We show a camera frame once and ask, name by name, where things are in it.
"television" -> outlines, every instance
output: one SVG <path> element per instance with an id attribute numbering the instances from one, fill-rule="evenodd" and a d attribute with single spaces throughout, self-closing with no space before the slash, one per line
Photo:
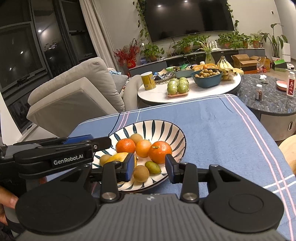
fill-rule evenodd
<path id="1" fill-rule="evenodd" d="M 233 31 L 226 0 L 145 0 L 141 4 L 151 40 Z"/>

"wooden chair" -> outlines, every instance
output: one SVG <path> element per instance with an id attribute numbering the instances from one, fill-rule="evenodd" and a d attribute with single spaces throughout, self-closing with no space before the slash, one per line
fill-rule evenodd
<path id="1" fill-rule="evenodd" d="M 284 157 L 296 175 L 296 135 L 285 139 L 279 146 Z"/>

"hanging vine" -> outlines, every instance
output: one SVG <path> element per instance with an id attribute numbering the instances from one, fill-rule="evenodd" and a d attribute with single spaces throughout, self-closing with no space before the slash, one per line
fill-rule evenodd
<path id="1" fill-rule="evenodd" d="M 226 3 L 226 6 L 228 7 L 228 11 L 230 12 L 230 17 L 232 18 L 232 22 L 234 23 L 234 29 L 235 29 L 235 31 L 237 31 L 237 25 L 238 25 L 238 23 L 239 23 L 239 21 L 238 20 L 236 20 L 235 22 L 234 22 L 234 16 L 232 15 L 232 12 L 233 12 L 233 9 L 230 9 L 230 4 L 228 4 L 228 1 L 227 1 L 227 3 Z"/>
<path id="2" fill-rule="evenodd" d="M 145 36 L 145 38 L 147 40 L 149 40 L 149 32 L 148 32 L 147 24 L 146 24 L 145 18 L 144 18 L 145 1 L 146 0 L 137 0 L 137 1 L 133 2 L 133 5 L 136 4 L 136 9 L 138 11 L 138 16 L 141 19 L 141 20 L 138 20 L 138 28 L 141 28 L 141 30 L 140 30 L 141 39 L 142 39 L 143 36 Z"/>

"banana bunch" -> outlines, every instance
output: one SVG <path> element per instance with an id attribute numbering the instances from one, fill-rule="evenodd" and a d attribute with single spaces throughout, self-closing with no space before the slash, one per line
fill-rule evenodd
<path id="1" fill-rule="evenodd" d="M 222 80 L 233 80 L 235 76 L 237 76 L 237 72 L 234 70 L 232 65 L 226 60 L 225 56 L 221 56 L 218 64 L 217 69 L 221 70 Z"/>

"human hand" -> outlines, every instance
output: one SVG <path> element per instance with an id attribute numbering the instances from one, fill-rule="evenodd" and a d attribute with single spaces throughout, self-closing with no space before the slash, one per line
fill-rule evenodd
<path id="1" fill-rule="evenodd" d="M 10 191 L 0 186 L 0 222 L 7 225 L 4 207 L 10 207 L 15 209 L 15 205 L 18 201 L 18 198 L 12 194 Z"/>

